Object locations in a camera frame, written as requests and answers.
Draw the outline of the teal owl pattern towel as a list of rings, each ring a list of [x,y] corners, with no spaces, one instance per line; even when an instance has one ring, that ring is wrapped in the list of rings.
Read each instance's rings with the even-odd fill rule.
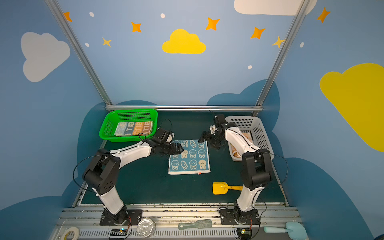
[[[199,140],[175,140],[184,151],[169,157],[169,175],[207,174],[211,172],[208,144]]]

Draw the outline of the green plastic basket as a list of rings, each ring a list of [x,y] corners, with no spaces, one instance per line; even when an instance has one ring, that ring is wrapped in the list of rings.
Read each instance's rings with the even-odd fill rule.
[[[99,137],[112,143],[141,141],[154,136],[157,123],[154,109],[112,111],[106,115]]]

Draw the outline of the grey plastic basket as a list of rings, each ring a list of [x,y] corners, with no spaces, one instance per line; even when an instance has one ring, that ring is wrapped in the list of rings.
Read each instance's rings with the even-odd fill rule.
[[[228,146],[229,143],[232,143],[236,148],[242,150],[242,154],[248,151],[252,152],[254,149],[268,150],[268,152],[271,153],[271,159],[274,158],[274,151],[261,119],[250,116],[229,116],[225,117],[225,120],[228,123],[237,125],[236,128],[231,128],[225,132],[225,139],[228,142]],[[249,142],[242,132],[250,133],[254,143]]]

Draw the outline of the striped rabbit text towel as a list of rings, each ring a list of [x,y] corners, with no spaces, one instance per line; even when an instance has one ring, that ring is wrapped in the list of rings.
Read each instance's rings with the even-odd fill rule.
[[[115,130],[115,136],[149,135],[153,130],[153,121],[146,122],[120,122]]]

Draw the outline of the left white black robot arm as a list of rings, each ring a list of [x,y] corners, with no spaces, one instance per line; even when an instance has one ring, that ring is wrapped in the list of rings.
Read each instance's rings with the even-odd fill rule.
[[[151,155],[179,155],[183,151],[180,143],[157,143],[153,140],[141,141],[119,150],[101,149],[93,156],[82,178],[99,197],[106,213],[117,217],[126,207],[116,189],[120,169]]]

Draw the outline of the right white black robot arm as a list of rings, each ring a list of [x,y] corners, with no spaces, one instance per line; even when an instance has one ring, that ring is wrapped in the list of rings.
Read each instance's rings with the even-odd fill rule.
[[[199,142],[207,142],[211,147],[220,149],[223,141],[230,143],[242,157],[243,189],[236,201],[235,210],[240,213],[250,212],[261,191],[272,181],[271,153],[253,144],[235,123],[227,122],[224,115],[215,115],[214,124],[202,133]]]

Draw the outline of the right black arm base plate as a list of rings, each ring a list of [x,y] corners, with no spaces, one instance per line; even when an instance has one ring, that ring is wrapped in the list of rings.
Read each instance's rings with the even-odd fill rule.
[[[219,208],[218,212],[222,225],[258,225],[261,222],[259,212],[256,209],[242,212],[238,208]]]

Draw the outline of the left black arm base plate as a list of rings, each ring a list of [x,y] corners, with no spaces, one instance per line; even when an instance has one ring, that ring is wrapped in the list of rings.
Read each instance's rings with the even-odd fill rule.
[[[142,219],[142,210],[121,209],[113,215],[108,210],[104,210],[100,220],[100,226],[127,226],[131,224],[137,226]]]

